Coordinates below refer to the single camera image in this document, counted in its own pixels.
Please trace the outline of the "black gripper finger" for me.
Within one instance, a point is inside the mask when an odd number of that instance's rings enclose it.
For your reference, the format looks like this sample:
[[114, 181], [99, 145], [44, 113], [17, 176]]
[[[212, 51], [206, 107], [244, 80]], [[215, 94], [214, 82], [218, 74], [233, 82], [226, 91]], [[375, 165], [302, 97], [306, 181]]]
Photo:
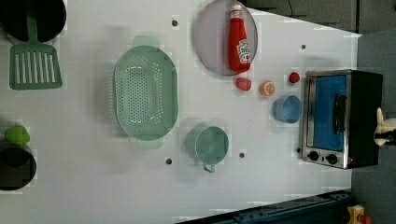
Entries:
[[387, 131], [384, 133], [375, 133], [374, 140], [377, 145], [395, 145], [396, 130]]

